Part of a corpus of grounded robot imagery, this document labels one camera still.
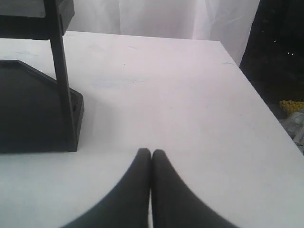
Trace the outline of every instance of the black plastic stand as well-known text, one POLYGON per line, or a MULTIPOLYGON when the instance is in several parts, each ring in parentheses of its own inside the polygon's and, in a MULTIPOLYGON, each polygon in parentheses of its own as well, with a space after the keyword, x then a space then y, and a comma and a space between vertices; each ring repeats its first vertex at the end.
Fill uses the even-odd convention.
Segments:
POLYGON ((38 10, 29 15, 24 1, 0 3, 0 38, 50 39, 57 81, 22 62, 0 61, 0 152, 75 152, 84 105, 69 88, 62 39, 73 0, 27 0, 38 10))

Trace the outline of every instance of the black plastic base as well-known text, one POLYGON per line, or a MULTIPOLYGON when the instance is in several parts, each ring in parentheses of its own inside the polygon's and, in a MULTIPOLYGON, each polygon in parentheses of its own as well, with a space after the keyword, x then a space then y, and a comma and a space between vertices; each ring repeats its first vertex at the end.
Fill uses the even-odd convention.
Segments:
MULTIPOLYGON (((83 96, 70 89, 77 139, 83 96)), ((56 80, 20 61, 0 60, 0 152, 68 148, 56 80)))

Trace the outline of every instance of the white fabric backdrop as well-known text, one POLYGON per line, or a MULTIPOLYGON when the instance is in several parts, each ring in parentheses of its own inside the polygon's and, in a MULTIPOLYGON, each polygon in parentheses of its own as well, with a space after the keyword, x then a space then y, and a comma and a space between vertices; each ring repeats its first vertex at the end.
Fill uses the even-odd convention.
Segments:
POLYGON ((237 64, 259 0, 74 0, 69 30, 219 40, 237 64))

